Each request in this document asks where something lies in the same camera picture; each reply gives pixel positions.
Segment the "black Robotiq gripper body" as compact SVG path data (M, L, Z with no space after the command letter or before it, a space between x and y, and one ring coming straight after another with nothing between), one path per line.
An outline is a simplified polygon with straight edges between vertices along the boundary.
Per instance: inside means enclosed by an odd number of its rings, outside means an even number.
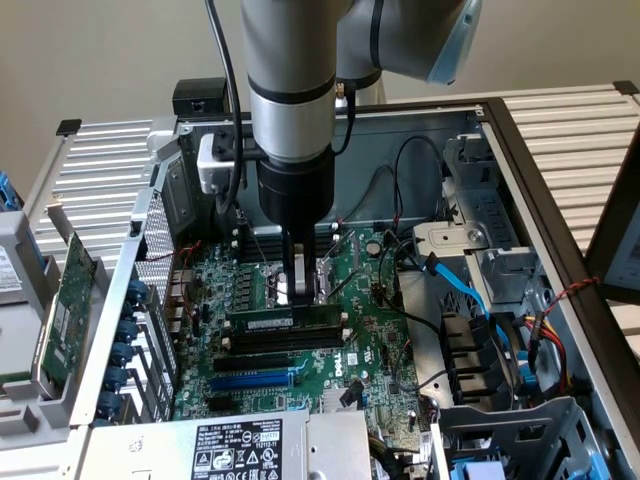
M325 149L300 163L262 160L257 164L257 180L265 216L280 225L293 243L310 244L315 225L334 202L333 150Z

